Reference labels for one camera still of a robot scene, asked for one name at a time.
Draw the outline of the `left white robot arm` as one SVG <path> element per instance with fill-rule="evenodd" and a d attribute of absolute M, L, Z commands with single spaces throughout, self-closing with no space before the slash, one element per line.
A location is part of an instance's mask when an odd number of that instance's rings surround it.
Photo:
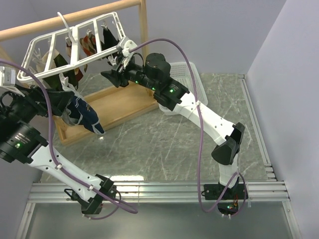
<path fill-rule="evenodd" d="M 68 187 L 64 193 L 81 205 L 85 216 L 97 215 L 102 202 L 116 201 L 114 182 L 102 175 L 90 175 L 61 155 L 41 133 L 29 123 L 35 116 L 48 116 L 45 96 L 40 87 L 27 89 L 18 86 L 20 93 L 5 91 L 1 98 L 12 101 L 0 105 L 0 157 L 11 163 L 15 160 L 50 174 Z"/>

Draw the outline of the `navy blue white-trimmed underwear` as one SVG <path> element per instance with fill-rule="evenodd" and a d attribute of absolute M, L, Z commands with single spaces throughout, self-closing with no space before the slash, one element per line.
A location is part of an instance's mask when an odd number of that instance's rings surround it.
<path fill-rule="evenodd" d="M 103 135 L 105 131 L 100 124 L 98 114 L 85 101 L 83 96 L 75 90 L 72 84 L 63 85 L 62 89 L 74 93 L 74 97 L 67 106 L 67 109 L 71 111 L 71 117 L 78 120 L 76 125 L 82 125 L 92 133 Z"/>

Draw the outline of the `white plastic clip hanger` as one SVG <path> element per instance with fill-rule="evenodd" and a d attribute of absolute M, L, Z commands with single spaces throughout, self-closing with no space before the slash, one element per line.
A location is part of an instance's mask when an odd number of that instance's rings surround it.
<path fill-rule="evenodd" d="M 33 73 L 49 88 L 61 89 L 61 82 L 65 78 L 77 88 L 89 63 L 107 60 L 105 57 L 118 52 L 117 46 L 102 50 L 101 43 L 104 42 L 102 25 L 107 25 L 119 42 L 126 37 L 118 14 L 116 12 L 103 14 L 31 40 L 22 67 Z M 86 56 L 79 40 L 92 34 L 95 35 L 97 53 Z"/>

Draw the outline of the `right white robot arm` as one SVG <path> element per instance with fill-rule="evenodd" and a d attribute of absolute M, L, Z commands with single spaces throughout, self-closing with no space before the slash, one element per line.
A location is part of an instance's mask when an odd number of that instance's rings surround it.
<path fill-rule="evenodd" d="M 202 104 L 186 86 L 171 77 L 170 71 L 171 65 L 162 54 L 151 53 L 144 66 L 134 60 L 127 65 L 121 61 L 101 75 L 117 88 L 134 82 L 152 90 L 160 106 L 202 128 L 216 143 L 211 156 L 219 165 L 220 195 L 231 199 L 238 191 L 237 158 L 245 127 L 240 122 L 234 124 L 225 120 Z"/>

